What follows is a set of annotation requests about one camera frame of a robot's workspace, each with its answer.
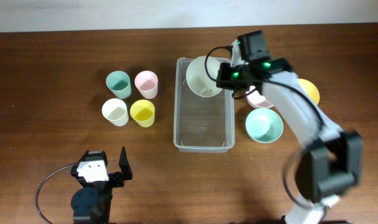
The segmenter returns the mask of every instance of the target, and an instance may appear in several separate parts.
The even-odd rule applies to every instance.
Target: white wall
[[[0,32],[378,22],[378,0],[0,0]]]

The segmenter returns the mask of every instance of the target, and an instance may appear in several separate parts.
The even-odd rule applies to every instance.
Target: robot
[[[207,59],[217,49],[230,51],[231,62],[221,63],[218,76],[212,78]],[[283,166],[283,185],[294,203],[293,208],[280,220],[261,223],[317,224],[342,195],[359,184],[363,147],[360,135],[355,131],[344,132],[311,101],[284,58],[271,59],[262,31],[240,35],[231,45],[212,49],[206,56],[205,68],[216,86],[232,90],[235,99],[246,96],[235,96],[239,90],[249,91],[254,85],[254,91],[259,91],[279,110],[302,148]],[[288,188],[287,176],[297,160],[295,183],[300,194],[295,198]],[[72,167],[71,175],[83,186],[71,199],[74,223],[109,223],[112,189],[123,187],[125,180],[132,179],[132,172],[124,147],[119,160],[121,172],[107,173],[107,164],[104,151],[86,151],[77,163],[49,175],[36,193],[35,204],[40,216],[51,223],[38,206],[41,187],[57,172]]]

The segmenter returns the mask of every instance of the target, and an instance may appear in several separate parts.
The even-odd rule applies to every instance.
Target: wooden table
[[[320,108],[365,140],[361,186],[327,218],[378,223],[378,24],[0,34],[0,223],[42,223],[34,194],[49,173],[87,149],[106,151],[115,172],[121,146],[134,179],[114,190],[111,222],[240,223],[287,213],[282,163],[298,142],[286,123],[278,141],[255,143],[243,128],[252,108],[239,100],[236,145],[227,153],[187,154],[173,145],[177,59],[257,29],[272,55],[319,88]],[[119,128],[103,118],[102,104],[114,97],[105,78],[114,70],[131,80],[142,70],[159,76],[151,128],[132,119]],[[129,106],[141,98],[132,92]],[[71,223],[79,188],[68,171],[50,179],[40,194],[45,215]]]

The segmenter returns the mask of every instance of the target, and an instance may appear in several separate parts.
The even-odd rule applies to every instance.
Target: yellow cup
[[[154,105],[149,100],[138,100],[129,110],[131,117],[144,128],[148,128],[154,123],[154,112]]]
[[[305,93],[307,93],[311,100],[317,105],[320,101],[320,94],[316,86],[312,82],[302,78],[299,78],[298,82],[303,91],[305,91]]]

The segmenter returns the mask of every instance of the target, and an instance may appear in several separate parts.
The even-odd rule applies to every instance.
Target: teal bowl
[[[246,118],[246,131],[256,142],[271,143],[281,137],[283,121],[276,112],[270,109],[256,109],[251,111]]]

